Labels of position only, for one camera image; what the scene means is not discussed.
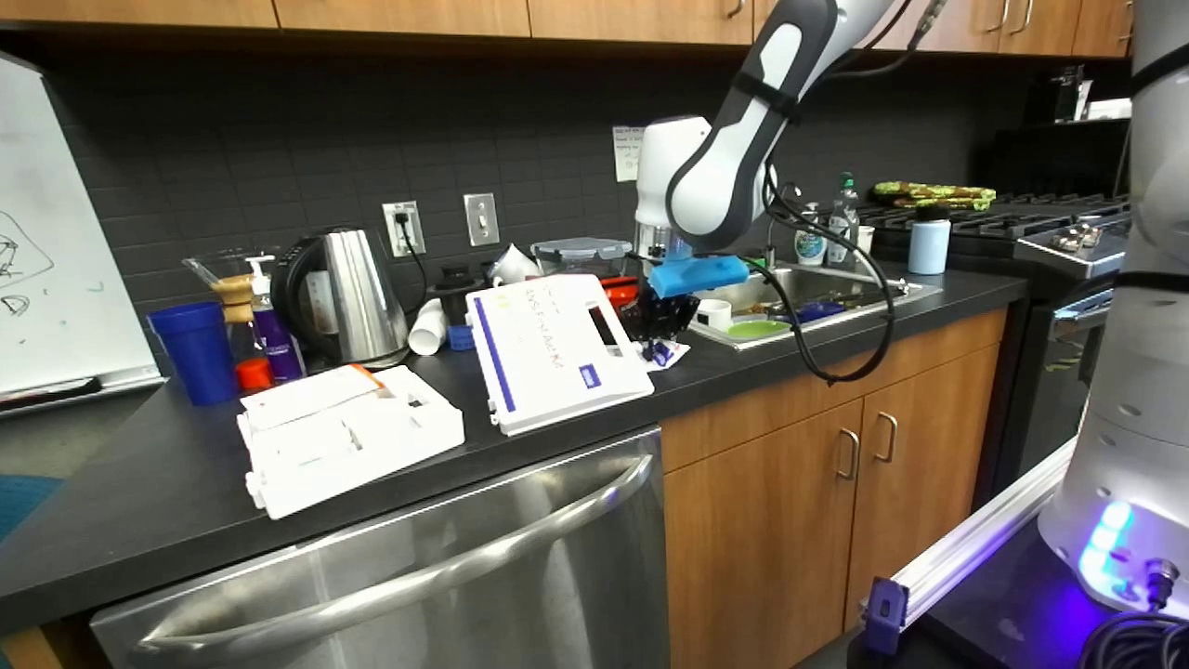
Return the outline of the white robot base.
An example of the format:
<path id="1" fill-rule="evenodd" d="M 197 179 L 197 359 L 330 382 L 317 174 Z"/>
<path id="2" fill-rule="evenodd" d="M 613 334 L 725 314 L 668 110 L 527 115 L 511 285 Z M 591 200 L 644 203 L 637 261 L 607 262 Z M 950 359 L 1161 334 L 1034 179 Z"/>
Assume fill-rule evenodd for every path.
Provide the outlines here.
<path id="1" fill-rule="evenodd" d="M 1125 262 L 1036 526 L 1093 599 L 1189 617 L 1189 0 L 1133 10 Z"/>

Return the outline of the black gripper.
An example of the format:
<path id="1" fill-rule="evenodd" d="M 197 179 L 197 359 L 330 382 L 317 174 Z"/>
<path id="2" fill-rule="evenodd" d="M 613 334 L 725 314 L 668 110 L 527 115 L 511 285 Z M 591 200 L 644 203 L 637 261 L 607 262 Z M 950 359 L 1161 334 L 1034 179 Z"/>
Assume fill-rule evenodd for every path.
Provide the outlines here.
<path id="1" fill-rule="evenodd" d="M 653 292 L 639 292 L 626 311 L 620 323 L 629 330 L 632 342 L 648 342 L 648 337 L 675 337 L 693 314 L 695 314 L 698 299 L 695 296 L 653 296 Z"/>

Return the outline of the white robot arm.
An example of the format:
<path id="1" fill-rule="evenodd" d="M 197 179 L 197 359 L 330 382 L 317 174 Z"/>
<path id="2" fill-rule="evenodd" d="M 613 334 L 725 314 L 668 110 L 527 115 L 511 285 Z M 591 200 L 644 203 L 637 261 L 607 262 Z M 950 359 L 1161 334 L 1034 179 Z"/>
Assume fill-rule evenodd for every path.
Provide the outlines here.
<path id="1" fill-rule="evenodd" d="M 767 216 L 772 148 L 805 91 L 862 41 L 891 0 L 777 0 L 712 117 L 681 115 L 644 130 L 637 250 L 653 296 L 743 281 L 730 254 Z"/>

